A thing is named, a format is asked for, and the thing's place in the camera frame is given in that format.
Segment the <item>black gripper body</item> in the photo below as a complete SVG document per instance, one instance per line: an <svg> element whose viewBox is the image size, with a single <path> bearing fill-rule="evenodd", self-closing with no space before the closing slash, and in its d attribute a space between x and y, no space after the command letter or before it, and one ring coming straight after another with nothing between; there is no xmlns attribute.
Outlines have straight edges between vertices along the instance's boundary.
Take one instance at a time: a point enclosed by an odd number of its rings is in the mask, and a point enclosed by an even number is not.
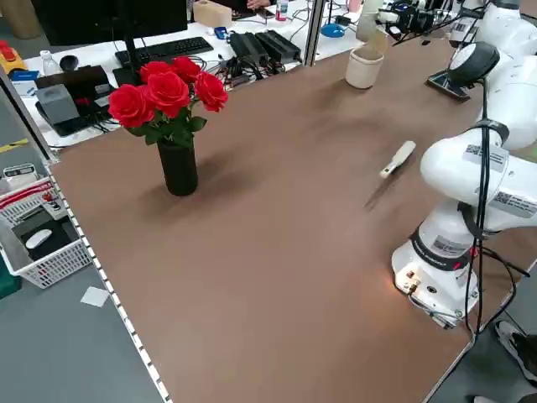
<svg viewBox="0 0 537 403"><path fill-rule="evenodd" d="M407 32L425 32L435 20L434 2L406 2L404 26Z"/></svg>

